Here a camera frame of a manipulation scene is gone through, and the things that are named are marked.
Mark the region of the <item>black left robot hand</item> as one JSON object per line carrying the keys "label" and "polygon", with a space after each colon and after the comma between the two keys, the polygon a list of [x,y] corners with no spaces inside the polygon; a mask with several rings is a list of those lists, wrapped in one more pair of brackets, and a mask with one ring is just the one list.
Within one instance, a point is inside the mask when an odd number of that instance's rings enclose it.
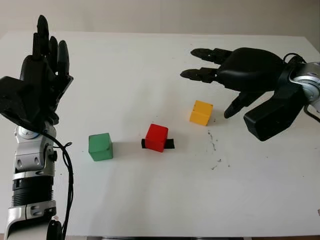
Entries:
{"label": "black left robot hand", "polygon": [[20,73],[20,80],[28,85],[23,96],[25,121],[37,129],[42,129],[45,122],[58,124],[56,110],[73,79],[66,41],[50,36],[47,19],[40,15],[32,54],[24,59]]}

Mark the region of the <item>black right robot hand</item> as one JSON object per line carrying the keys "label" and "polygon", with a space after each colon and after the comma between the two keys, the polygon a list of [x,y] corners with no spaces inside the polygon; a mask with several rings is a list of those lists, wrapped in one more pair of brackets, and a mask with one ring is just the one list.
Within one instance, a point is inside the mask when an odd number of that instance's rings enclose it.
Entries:
{"label": "black right robot hand", "polygon": [[180,76],[203,83],[217,82],[239,95],[224,111],[226,119],[248,107],[266,92],[275,90],[285,68],[284,61],[276,54],[256,48],[226,49],[195,48],[191,55],[219,65],[218,68],[186,69]]}

